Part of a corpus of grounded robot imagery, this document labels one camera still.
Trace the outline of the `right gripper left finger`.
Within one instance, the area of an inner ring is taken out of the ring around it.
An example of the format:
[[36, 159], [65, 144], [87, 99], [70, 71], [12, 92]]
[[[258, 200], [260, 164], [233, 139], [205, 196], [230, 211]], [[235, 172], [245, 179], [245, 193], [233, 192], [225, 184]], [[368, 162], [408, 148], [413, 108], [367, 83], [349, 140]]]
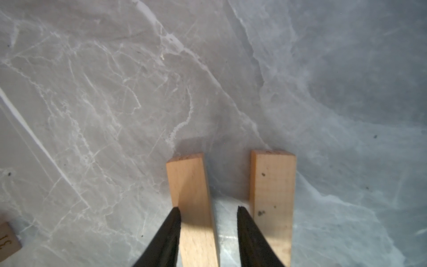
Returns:
[[175, 267], [180, 232], [181, 213], [178, 207], [174, 207], [133, 267]]

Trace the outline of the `wood block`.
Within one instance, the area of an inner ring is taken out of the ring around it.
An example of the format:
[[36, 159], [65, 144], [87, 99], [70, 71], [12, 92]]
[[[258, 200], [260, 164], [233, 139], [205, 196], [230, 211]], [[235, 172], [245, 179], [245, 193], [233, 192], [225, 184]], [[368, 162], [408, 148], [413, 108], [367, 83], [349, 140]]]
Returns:
[[218, 235], [203, 153], [172, 158], [166, 171], [172, 206], [181, 213], [183, 266], [218, 267]]
[[0, 262], [22, 249], [19, 239], [7, 222], [1, 224], [0, 238]]
[[287, 267], [291, 264], [296, 163], [296, 156], [287, 151], [251, 151], [250, 214]]

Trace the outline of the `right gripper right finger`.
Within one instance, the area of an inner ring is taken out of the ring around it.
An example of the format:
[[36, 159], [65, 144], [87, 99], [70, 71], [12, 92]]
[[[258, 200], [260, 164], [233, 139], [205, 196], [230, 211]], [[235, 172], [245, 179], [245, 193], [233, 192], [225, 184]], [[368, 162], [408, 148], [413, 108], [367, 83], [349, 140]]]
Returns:
[[238, 207], [237, 225], [242, 267], [285, 267], [243, 206]]

